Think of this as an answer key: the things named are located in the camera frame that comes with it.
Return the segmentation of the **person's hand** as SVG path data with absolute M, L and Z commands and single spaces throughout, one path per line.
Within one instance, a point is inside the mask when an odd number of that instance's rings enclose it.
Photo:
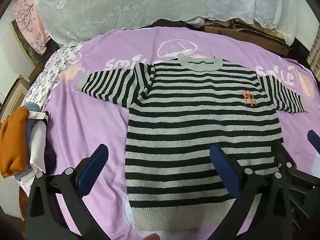
M 152 233 L 144 237 L 143 240 L 160 240 L 160 236 L 157 233 Z

